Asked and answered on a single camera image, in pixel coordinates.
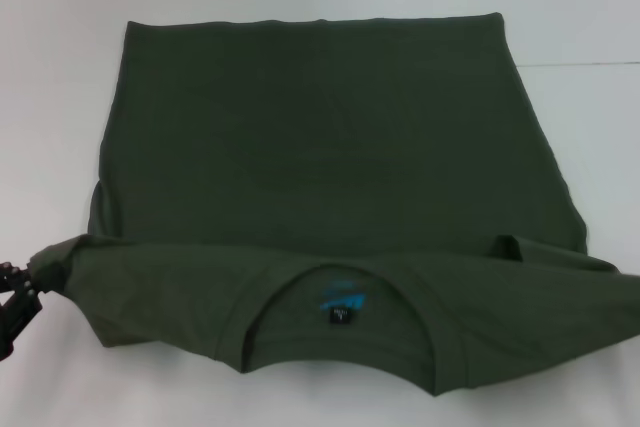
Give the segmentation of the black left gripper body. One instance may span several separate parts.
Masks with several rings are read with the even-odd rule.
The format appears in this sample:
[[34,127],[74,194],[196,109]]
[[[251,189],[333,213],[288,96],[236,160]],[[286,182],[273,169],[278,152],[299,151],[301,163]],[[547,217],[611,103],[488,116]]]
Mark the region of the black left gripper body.
[[13,353],[15,340],[41,310],[41,302],[34,290],[15,292],[1,305],[2,360]]

